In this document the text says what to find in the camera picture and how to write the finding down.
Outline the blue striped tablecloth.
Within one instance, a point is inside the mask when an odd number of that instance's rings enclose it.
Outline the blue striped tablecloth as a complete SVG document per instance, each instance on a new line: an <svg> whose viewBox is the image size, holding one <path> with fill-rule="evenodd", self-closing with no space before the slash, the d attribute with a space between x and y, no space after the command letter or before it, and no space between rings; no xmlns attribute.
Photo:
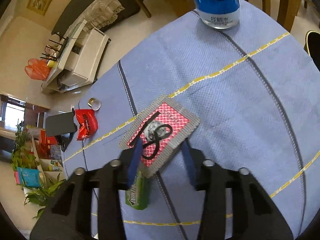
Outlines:
<svg viewBox="0 0 320 240"><path fill-rule="evenodd" d="M199 117L193 148L223 168L248 168L293 236L306 230L319 211L319 71L292 35L246 1L240 22L227 31L193 11L167 24L76 104L101 102L99 128L67 147L65 174L116 159L130 119L163 94Z"/></svg>

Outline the red snack wrapper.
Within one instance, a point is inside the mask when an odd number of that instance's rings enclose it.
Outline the red snack wrapper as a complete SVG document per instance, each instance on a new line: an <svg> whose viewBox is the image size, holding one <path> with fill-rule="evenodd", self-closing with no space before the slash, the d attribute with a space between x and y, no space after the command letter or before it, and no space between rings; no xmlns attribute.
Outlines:
<svg viewBox="0 0 320 240"><path fill-rule="evenodd" d="M77 140L90 138L98 130L98 121L92 109L76 109L75 117L79 123Z"/></svg>

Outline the blue lid cream jar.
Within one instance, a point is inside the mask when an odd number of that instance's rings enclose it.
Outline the blue lid cream jar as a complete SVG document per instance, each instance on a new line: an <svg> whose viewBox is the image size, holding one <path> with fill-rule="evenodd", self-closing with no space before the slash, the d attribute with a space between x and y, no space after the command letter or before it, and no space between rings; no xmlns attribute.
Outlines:
<svg viewBox="0 0 320 240"><path fill-rule="evenodd" d="M201 20L214 29L230 29L240 20L239 0L194 0Z"/></svg>

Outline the black wifi router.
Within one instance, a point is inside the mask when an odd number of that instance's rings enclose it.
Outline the black wifi router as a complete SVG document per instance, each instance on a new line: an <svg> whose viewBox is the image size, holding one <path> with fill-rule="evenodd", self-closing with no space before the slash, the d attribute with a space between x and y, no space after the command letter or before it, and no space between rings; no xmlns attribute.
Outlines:
<svg viewBox="0 0 320 240"><path fill-rule="evenodd" d="M40 59L57 62L62 55L62 52L67 46L68 38L61 37L57 34L55 34L55 36L57 36L57 38L52 37L48 40L48 44L45 46Z"/></svg>

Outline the green white medicine box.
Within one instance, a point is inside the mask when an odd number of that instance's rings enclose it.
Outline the green white medicine box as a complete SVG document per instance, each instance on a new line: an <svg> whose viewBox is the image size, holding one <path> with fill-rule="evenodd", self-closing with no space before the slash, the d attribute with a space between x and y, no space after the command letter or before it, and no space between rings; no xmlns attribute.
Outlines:
<svg viewBox="0 0 320 240"><path fill-rule="evenodd" d="M125 192L125 203L136 210L145 210L148 207L149 181L142 172L137 172L131 188Z"/></svg>

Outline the yellow mug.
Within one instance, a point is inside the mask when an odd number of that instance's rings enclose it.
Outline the yellow mug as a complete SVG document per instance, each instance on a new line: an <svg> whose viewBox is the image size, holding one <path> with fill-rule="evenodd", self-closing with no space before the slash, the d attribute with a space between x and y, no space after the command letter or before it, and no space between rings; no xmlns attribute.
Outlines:
<svg viewBox="0 0 320 240"><path fill-rule="evenodd" d="M57 65L57 62L56 62L56 61L53 61L53 60L48 60L48 62L47 62L47 66L48 66L49 68L56 67L56 65Z"/></svg>

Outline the black gold trash bin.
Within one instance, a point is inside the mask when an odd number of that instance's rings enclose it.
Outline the black gold trash bin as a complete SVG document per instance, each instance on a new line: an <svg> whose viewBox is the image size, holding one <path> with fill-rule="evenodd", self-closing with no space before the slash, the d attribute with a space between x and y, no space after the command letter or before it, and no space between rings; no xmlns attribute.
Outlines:
<svg viewBox="0 0 320 240"><path fill-rule="evenodd" d="M306 33L304 50L320 70L320 33L318 31L310 30Z"/></svg>

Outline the white lace sofa cover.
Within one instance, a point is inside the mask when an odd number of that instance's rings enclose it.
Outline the white lace sofa cover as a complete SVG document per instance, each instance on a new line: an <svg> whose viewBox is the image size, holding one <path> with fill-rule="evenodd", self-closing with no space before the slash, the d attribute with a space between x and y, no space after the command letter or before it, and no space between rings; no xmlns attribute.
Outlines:
<svg viewBox="0 0 320 240"><path fill-rule="evenodd" d="M84 31L89 33L93 28L101 29L106 25L114 23L118 18L118 14L125 8L118 0L94 0L69 26L66 35L80 27L83 20L86 21Z"/></svg>

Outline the red silver foil packet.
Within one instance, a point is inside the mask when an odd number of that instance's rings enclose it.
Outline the red silver foil packet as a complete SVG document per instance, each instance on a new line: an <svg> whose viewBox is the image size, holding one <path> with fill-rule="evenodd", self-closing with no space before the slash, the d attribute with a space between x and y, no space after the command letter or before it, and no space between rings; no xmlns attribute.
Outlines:
<svg viewBox="0 0 320 240"><path fill-rule="evenodd" d="M163 94L137 115L121 139L122 150L142 142L143 152L138 170L150 178L176 153L199 126L200 119L174 99Z"/></svg>

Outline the orange plastic bag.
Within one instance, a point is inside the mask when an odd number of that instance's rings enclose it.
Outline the orange plastic bag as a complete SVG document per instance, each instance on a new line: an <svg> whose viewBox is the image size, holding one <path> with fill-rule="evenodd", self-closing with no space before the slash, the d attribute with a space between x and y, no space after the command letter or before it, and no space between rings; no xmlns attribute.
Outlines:
<svg viewBox="0 0 320 240"><path fill-rule="evenodd" d="M46 81L50 73L50 67L47 66L46 61L30 59L24 71L33 80Z"/></svg>

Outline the white paper cup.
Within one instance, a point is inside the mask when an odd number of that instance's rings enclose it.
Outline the white paper cup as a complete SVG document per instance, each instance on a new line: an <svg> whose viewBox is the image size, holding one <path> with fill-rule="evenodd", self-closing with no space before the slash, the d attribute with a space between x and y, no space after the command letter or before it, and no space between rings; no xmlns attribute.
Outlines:
<svg viewBox="0 0 320 240"><path fill-rule="evenodd" d="M96 98L90 98L89 100L88 100L88 103L87 103L88 105L89 105L89 107L91 107L91 109L93 110L93 111L98 111L99 109L100 109L100 107L101 107L101 102L100 102L100 100L98 100L98 99L96 99Z"/></svg>

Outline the dark grey sofa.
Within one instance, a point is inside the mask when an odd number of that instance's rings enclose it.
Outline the dark grey sofa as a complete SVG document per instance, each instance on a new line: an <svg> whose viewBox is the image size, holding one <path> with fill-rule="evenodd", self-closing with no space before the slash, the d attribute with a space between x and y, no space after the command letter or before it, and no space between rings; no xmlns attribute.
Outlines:
<svg viewBox="0 0 320 240"><path fill-rule="evenodd" d="M135 0L71 0L57 20L52 34L63 37L82 20L106 31L116 23L140 11Z"/></svg>

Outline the white coffee table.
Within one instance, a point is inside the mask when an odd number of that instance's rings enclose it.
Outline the white coffee table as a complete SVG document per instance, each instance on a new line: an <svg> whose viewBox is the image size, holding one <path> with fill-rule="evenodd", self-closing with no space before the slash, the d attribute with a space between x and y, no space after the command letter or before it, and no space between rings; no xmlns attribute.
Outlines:
<svg viewBox="0 0 320 240"><path fill-rule="evenodd" d="M65 93L95 83L100 61L110 42L99 29L89 30L86 20L79 22L63 41L61 53L43 81L41 92Z"/></svg>

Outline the green potted plant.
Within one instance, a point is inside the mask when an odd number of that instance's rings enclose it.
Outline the green potted plant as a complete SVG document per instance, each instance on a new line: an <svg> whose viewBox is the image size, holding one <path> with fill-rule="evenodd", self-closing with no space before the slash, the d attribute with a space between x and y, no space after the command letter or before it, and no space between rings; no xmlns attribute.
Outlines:
<svg viewBox="0 0 320 240"><path fill-rule="evenodd" d="M35 219L41 217L49 200L66 180L61 163L49 156L52 146L56 144L36 142L24 122L17 124L11 165L16 184L24 192L24 205L39 207Z"/></svg>

